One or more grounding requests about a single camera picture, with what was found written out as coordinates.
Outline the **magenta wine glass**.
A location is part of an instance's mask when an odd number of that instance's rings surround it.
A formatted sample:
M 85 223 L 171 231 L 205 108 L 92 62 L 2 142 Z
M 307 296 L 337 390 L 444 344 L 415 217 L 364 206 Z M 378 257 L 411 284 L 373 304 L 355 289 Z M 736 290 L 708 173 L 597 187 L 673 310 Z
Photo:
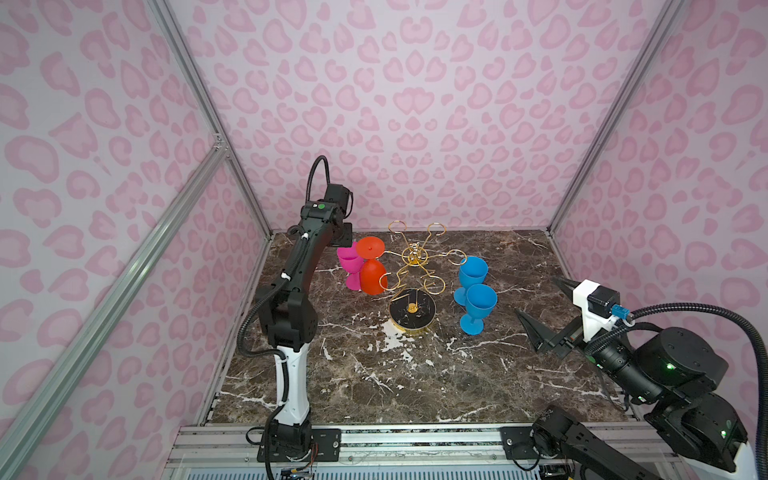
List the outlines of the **magenta wine glass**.
M 340 266 L 347 274 L 347 288 L 352 291 L 360 291 L 360 272 L 366 260 L 359 255 L 357 251 L 357 243 L 353 242 L 350 247 L 339 247 L 337 249 L 337 258 L 340 262 Z

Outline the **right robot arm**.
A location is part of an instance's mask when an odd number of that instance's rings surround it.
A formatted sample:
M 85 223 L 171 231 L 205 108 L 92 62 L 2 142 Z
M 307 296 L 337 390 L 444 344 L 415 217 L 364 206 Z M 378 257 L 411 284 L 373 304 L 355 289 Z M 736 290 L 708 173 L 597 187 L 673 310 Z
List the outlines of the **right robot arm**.
M 559 358 L 578 351 L 624 391 L 627 402 L 651 406 L 645 421 L 699 478 L 766 478 L 767 348 L 754 325 L 732 310 L 703 303 L 672 302 L 630 310 L 622 305 L 619 292 L 607 286 L 562 277 L 553 281 L 580 314 L 554 332 L 517 311 L 535 351 Z M 736 409 L 716 392 L 728 362 L 695 332 L 662 328 L 648 320 L 674 312 L 720 317 L 746 335 L 757 364 L 754 441 Z

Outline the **blue wine glass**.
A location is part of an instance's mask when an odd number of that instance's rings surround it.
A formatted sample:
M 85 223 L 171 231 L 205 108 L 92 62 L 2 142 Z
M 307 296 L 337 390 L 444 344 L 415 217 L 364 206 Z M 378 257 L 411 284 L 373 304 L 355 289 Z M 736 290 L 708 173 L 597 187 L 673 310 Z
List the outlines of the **blue wine glass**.
M 468 335 L 479 335 L 487 318 L 498 302 L 497 293 L 485 284 L 476 284 L 466 290 L 466 314 L 460 319 L 461 329 Z
M 458 271 L 459 288 L 454 292 L 453 298 L 460 306 L 466 305 L 467 290 L 477 284 L 482 284 L 488 273 L 487 263 L 476 256 L 469 256 L 460 266 Z

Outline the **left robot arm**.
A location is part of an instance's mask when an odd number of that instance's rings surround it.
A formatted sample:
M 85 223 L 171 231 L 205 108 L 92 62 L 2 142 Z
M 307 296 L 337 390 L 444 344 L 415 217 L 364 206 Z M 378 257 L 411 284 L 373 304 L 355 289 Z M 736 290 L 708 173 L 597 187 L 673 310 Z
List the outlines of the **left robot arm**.
M 323 251 L 351 243 L 351 230 L 344 223 L 348 209 L 347 200 L 330 199 L 309 201 L 302 207 L 300 222 L 291 229 L 295 243 L 273 284 L 276 291 L 259 309 L 262 331 L 278 351 L 278 407 L 266 424 L 266 448 L 286 457 L 302 458 L 310 450 L 307 363 L 318 315 L 309 291 Z

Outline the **blue wine glass front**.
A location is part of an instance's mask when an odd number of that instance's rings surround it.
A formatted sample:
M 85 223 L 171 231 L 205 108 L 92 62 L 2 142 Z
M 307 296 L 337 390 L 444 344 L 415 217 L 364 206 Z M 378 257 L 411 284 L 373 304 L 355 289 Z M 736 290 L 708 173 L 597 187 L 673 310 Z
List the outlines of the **blue wine glass front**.
M 466 314 L 460 319 L 461 329 L 468 335 L 479 335 L 487 318 L 498 302 L 497 293 L 485 284 L 476 284 L 466 290 Z

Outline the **red wine glass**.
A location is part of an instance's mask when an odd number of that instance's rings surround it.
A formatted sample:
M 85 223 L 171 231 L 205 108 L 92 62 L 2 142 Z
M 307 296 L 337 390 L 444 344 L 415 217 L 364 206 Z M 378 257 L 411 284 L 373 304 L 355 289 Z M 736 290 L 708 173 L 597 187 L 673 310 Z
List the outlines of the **red wine glass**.
M 387 271 L 379 258 L 385 253 L 383 240 L 374 236 L 364 237 L 357 242 L 356 250 L 364 260 L 360 270 L 360 288 L 368 295 L 379 295 L 387 288 Z

